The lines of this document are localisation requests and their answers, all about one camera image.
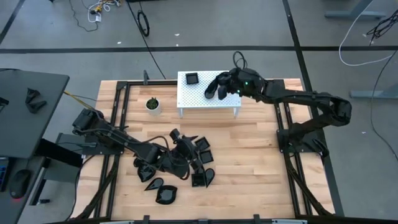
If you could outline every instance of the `wooden table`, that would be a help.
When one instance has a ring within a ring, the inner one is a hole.
[[[286,88],[302,90],[300,79],[284,81]],[[116,83],[102,81],[99,89],[96,109],[102,111],[107,120],[111,116]],[[119,105],[123,103],[123,96],[122,92]],[[152,96],[161,101],[162,113],[158,117],[150,116],[144,107],[146,100]],[[156,190],[144,191],[150,181],[141,183],[132,164],[132,153],[126,150],[119,164],[112,220],[142,220],[144,215],[150,215],[151,220],[243,219],[252,218],[253,214],[260,214],[261,218],[293,218],[285,162],[275,133],[277,121],[274,106],[242,98],[237,118],[234,118],[232,109],[191,109],[186,110],[180,119],[176,96],[177,86],[131,87],[126,116],[129,127],[126,131],[141,141],[163,135],[170,147],[173,143],[169,132],[173,128],[186,136],[206,136],[214,162],[205,164],[205,168],[215,170],[215,179],[208,188],[192,188],[190,178],[183,181],[168,173],[157,172],[155,177],[161,177],[165,184],[178,188],[174,203],[159,205],[155,202]],[[116,124],[120,122],[120,108]],[[290,104],[290,108],[293,121],[301,123],[310,119],[306,106]],[[319,155],[300,155],[309,189],[333,213]],[[84,166],[72,217],[84,209],[97,191],[102,162],[103,157],[96,156]],[[298,187],[297,190],[303,213],[302,194]],[[105,214],[107,199],[108,192],[103,199],[101,215]]]

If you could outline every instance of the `wire bundle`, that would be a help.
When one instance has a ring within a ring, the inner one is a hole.
[[[366,33],[366,35],[372,35],[372,39],[369,43],[369,46],[372,44],[373,39],[378,39],[384,34],[386,34],[386,32],[389,31],[391,27],[397,22],[398,22],[398,10],[396,10],[387,19],[380,21],[376,27],[374,27],[368,33]]]

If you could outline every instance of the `black cable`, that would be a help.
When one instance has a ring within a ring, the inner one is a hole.
[[[94,99],[92,99],[92,98],[90,98],[90,97],[79,96],[79,95],[73,95],[73,94],[72,94],[72,96],[79,97],[79,98],[83,98],[83,99],[87,99],[87,100],[92,100],[92,101],[97,102],[96,100],[94,100]]]
[[[169,157],[171,158],[170,162],[171,162],[173,165],[175,165],[175,166],[186,166],[186,165],[189,165],[189,164],[190,164],[190,162],[187,162],[186,164],[176,164],[176,163],[174,163],[173,160],[176,160],[176,158],[172,157],[172,155],[171,155],[171,153],[170,153],[169,143],[167,142],[167,139],[166,139],[164,136],[156,136],[156,137],[153,137],[153,138],[148,139],[148,140],[143,141],[143,142],[130,142],[130,143],[131,143],[131,144],[145,144],[145,143],[148,143],[148,142],[153,141],[153,140],[158,139],[158,138],[162,138],[162,139],[164,140],[164,142],[166,143],[167,154],[168,154]]]
[[[241,58],[236,60],[235,59],[236,54],[240,54]],[[236,68],[243,69],[243,68],[247,68],[248,67],[248,61],[244,58],[242,52],[240,52],[240,51],[235,51],[234,52],[234,54],[232,55],[232,60],[234,61],[234,65],[235,65]],[[243,66],[242,67],[238,66],[238,61],[240,61],[240,60],[243,60]]]
[[[142,9],[142,5],[141,5],[140,1],[139,1],[139,7],[141,8],[141,10],[138,10],[138,13],[137,13],[138,28],[141,31],[141,33],[144,35],[144,37],[148,37],[149,36],[149,29],[150,29],[149,22],[148,22],[147,16],[144,13],[144,10]],[[141,24],[141,21],[140,21],[140,16],[144,17],[145,26],[147,27],[147,29],[144,29],[142,27],[142,24]]]
[[[86,161],[83,162],[83,164],[81,165],[81,167],[79,168],[79,171],[77,172],[76,175],[76,179],[75,179],[75,201],[73,202],[73,206],[72,206],[72,210],[70,211],[70,214],[68,216],[68,218],[65,219],[65,222],[68,221],[68,219],[72,216],[73,210],[75,209],[75,205],[76,205],[76,198],[77,198],[77,180],[79,179],[80,176],[80,171],[83,168],[83,166],[94,157],[95,155],[90,156],[88,159],[86,159]]]
[[[377,77],[377,80],[376,80],[376,82],[375,82],[375,84],[374,84],[373,92],[372,92],[372,98],[371,98],[371,125],[372,125],[372,130],[374,131],[374,133],[376,133],[377,136],[379,136],[379,138],[380,138],[381,140],[384,141],[384,143],[388,146],[388,148],[390,149],[390,151],[392,152],[392,154],[394,155],[395,159],[396,159],[397,162],[398,162],[397,154],[396,154],[396,152],[394,151],[394,149],[392,148],[392,146],[388,143],[388,141],[387,141],[386,139],[384,139],[384,138],[376,131],[376,128],[375,128],[374,125],[373,125],[373,98],[374,98],[374,91],[376,90],[376,86],[377,86],[377,84],[379,83],[379,79],[380,79],[380,77],[381,77],[381,74],[383,73],[384,69],[387,67],[387,65],[388,65],[388,63],[390,62],[390,60],[391,60],[391,59],[394,57],[394,55],[397,53],[397,51],[398,51],[398,50],[396,50],[396,51],[391,55],[391,57],[388,59],[388,61],[386,62],[386,64],[383,66],[383,68],[381,69],[380,74],[379,74],[379,76]]]
[[[391,27],[398,22],[398,10],[396,10],[390,17],[379,22],[379,24],[371,29],[366,35],[372,35],[369,46],[372,44],[373,39],[378,39],[391,29]]]
[[[156,64],[156,67],[159,69],[159,71],[160,71],[160,73],[162,74],[163,78],[166,79],[166,76],[163,74],[162,70],[160,69],[159,65],[157,64],[157,62],[156,62],[156,60],[155,60],[155,57],[153,56],[152,52],[150,51],[150,48],[149,48],[149,46],[148,46],[148,43],[147,43],[147,41],[145,40],[144,34],[141,32],[141,29],[139,28],[139,24],[138,24],[138,22],[137,22],[136,16],[134,15],[134,12],[132,11],[131,6],[130,6],[130,3],[129,3],[128,1],[127,1],[127,5],[129,6],[130,12],[131,12],[131,14],[132,14],[132,16],[133,16],[133,18],[134,18],[134,22],[136,22],[137,27],[138,27],[138,29],[140,30],[140,34],[141,34],[141,36],[142,36],[142,39],[144,40],[144,43],[145,43],[145,46],[146,46],[147,49],[148,49],[148,52],[150,53],[150,56],[151,56],[152,59],[154,60],[154,62],[155,62],[155,64]]]
[[[95,29],[92,29],[92,30],[88,30],[88,29],[86,29],[85,27],[81,26],[81,25],[79,24],[79,20],[76,18],[76,11],[73,9],[73,6],[72,6],[72,3],[70,2],[70,0],[69,0],[69,5],[70,5],[70,9],[73,11],[73,18],[75,18],[78,27],[83,28],[86,32],[93,32],[93,31],[98,30],[98,24],[97,24],[97,22],[95,22]]]

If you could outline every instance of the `black plastic piece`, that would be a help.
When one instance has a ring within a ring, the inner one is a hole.
[[[29,112],[36,114],[44,105],[46,105],[46,101],[40,101],[37,103],[27,103],[25,104]]]
[[[157,191],[156,202],[161,205],[170,205],[177,196],[177,188],[171,185],[164,185]]]
[[[207,141],[206,137],[202,137],[202,138],[196,140],[195,144],[197,145],[197,151],[199,151],[199,152],[204,151],[210,147],[210,144]]]
[[[28,88],[25,103],[30,103],[36,96],[40,96],[40,92],[37,90]]]
[[[153,178],[153,176],[155,176],[156,170],[153,169],[151,166],[144,164],[138,167],[137,172],[139,178],[141,179],[141,182],[144,183],[145,181],[148,181],[149,179]]]
[[[210,150],[204,151],[200,153],[200,160],[203,164],[213,162],[213,155]]]
[[[216,172],[212,168],[209,168],[206,170],[206,172],[205,172],[206,187],[208,187],[211,184],[211,181],[213,181],[215,175],[216,175]]]
[[[10,101],[0,97],[0,106],[8,105]]]
[[[37,204],[38,205],[42,205],[42,204],[50,203],[50,202],[51,202],[50,199],[40,199]]]
[[[192,174],[192,187],[206,186],[205,174]]]
[[[195,170],[195,174],[202,174],[205,172],[205,169],[202,167],[199,167],[197,170]]]
[[[144,162],[138,158],[136,158],[133,162],[134,167],[140,167],[142,165],[144,165]]]
[[[197,84],[199,83],[198,73],[186,73],[185,78],[187,79],[187,84]]]
[[[173,131],[170,132],[169,135],[173,139],[173,141],[175,141],[180,136],[180,132],[177,130],[177,128],[175,128],[175,129],[173,129]]]
[[[193,170],[198,170],[199,168],[201,168],[201,167],[203,167],[203,163],[201,162],[201,160],[199,160],[199,159],[194,159],[192,162],[191,162],[191,167],[192,167],[192,169]]]
[[[26,95],[26,99],[25,99],[25,105],[27,107],[27,109],[29,110],[29,112],[36,114],[39,109],[41,109],[41,107],[43,107],[44,105],[47,104],[46,101],[40,101],[40,102],[36,102],[36,103],[31,103],[31,101],[40,96],[40,92],[37,90],[33,90],[28,88],[27,89],[27,95]]]
[[[261,224],[261,219],[259,214],[254,214],[253,219],[254,219],[254,224]]]
[[[148,187],[145,188],[145,190],[154,190],[154,189],[158,189],[159,187],[161,187],[163,185],[164,181],[162,178],[158,177],[155,178],[151,183],[149,183]]]
[[[144,218],[142,219],[142,224],[149,224],[149,215],[144,215]]]

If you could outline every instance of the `white pegboard shelf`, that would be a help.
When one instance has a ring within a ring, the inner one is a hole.
[[[195,71],[198,74],[199,83],[187,85],[186,73],[178,72],[177,79],[177,108],[179,108],[180,117],[182,117],[185,108],[234,108],[235,116],[241,107],[241,98],[237,94],[228,94],[223,100],[218,99],[217,91],[212,99],[205,98],[207,86],[221,72],[227,71]]]

